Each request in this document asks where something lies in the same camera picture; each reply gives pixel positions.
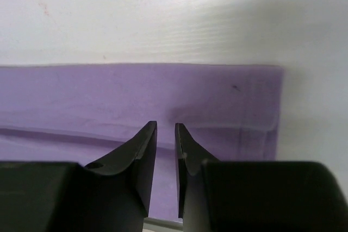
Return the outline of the purple t shirt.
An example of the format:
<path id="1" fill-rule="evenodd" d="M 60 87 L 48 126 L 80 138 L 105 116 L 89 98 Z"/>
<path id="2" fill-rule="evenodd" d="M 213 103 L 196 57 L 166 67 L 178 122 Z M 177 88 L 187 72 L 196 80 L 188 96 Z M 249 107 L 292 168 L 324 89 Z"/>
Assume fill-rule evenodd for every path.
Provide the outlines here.
<path id="1" fill-rule="evenodd" d="M 150 217 L 178 220 L 174 128 L 220 160 L 273 160 L 278 66 L 118 64 L 1 68 L 1 159 L 86 165 L 156 121 Z"/>

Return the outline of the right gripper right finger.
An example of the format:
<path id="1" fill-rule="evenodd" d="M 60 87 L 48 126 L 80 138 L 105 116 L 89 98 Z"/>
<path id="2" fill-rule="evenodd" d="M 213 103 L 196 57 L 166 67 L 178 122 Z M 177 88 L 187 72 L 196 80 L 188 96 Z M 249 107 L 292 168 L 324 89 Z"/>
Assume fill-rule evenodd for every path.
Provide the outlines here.
<path id="1" fill-rule="evenodd" d="M 175 150 L 178 216 L 184 218 L 186 211 L 206 200 L 203 164 L 219 159 L 196 142 L 183 123 L 175 124 Z"/>

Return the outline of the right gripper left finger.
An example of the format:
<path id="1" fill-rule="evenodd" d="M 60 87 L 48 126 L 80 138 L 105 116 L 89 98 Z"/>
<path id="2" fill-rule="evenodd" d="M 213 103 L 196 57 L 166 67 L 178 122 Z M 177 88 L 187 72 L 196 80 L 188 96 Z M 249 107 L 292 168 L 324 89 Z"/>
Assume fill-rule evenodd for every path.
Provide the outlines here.
<path id="1" fill-rule="evenodd" d="M 130 140 L 85 168 L 107 178 L 124 176 L 124 184 L 147 216 L 157 150 L 157 122 L 147 122 Z"/>

